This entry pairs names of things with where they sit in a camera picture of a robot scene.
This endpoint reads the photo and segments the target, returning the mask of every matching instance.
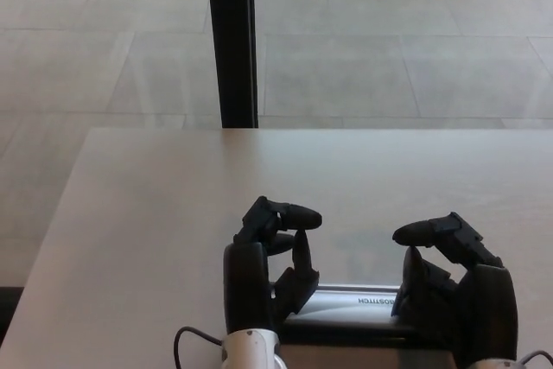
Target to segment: table surface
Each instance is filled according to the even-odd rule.
[[[172,368],[178,327],[221,336],[222,253],[260,194],[323,214],[310,238],[322,283],[399,283],[404,250],[392,232],[455,210],[512,272],[519,352],[550,350],[552,139],[546,130],[93,130],[0,367]],[[272,276],[289,261],[271,262]],[[183,367],[219,367],[219,351],[193,336],[181,354]]]

